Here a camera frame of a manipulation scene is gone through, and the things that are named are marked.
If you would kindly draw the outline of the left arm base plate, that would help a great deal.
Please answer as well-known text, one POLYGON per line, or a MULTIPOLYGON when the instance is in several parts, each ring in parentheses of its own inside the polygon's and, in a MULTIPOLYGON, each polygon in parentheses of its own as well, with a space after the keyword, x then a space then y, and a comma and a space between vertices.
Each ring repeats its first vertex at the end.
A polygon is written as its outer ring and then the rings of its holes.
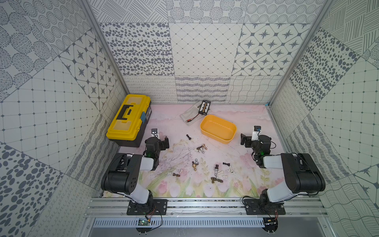
POLYGON ((167 199, 152 199, 145 204, 129 202, 127 215, 166 215, 167 199))

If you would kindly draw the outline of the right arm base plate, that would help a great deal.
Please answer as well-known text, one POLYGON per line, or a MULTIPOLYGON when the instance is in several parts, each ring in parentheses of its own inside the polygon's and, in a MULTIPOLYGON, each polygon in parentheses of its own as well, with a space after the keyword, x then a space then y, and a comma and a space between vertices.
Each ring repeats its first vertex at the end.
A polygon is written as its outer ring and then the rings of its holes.
POLYGON ((285 215, 286 211, 282 203, 261 203, 256 198, 243 198, 242 203, 244 205, 247 215, 285 215))

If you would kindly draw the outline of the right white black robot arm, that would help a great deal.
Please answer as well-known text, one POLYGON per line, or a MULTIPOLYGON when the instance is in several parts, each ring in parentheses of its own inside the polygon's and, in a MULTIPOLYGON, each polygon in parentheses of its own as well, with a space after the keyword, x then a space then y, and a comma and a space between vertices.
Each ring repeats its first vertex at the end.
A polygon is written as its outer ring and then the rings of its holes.
POLYGON ((273 188, 265 189, 260 203, 282 203, 298 195, 317 195, 325 190, 326 182, 308 153, 281 153, 272 155, 272 140, 266 135, 240 135, 241 145, 251 148, 252 158, 262 169, 283 171, 284 181, 273 188))

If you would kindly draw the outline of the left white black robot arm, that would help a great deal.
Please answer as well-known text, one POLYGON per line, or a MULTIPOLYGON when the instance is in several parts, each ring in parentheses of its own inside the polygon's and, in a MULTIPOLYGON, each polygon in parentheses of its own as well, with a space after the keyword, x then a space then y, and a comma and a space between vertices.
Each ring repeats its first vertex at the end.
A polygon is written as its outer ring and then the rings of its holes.
POLYGON ((160 152, 169 148, 169 139, 150 137, 143 154, 117 153, 101 180, 101 189, 130 198, 133 203, 150 205, 151 191, 138 183, 140 171, 155 171, 160 152))

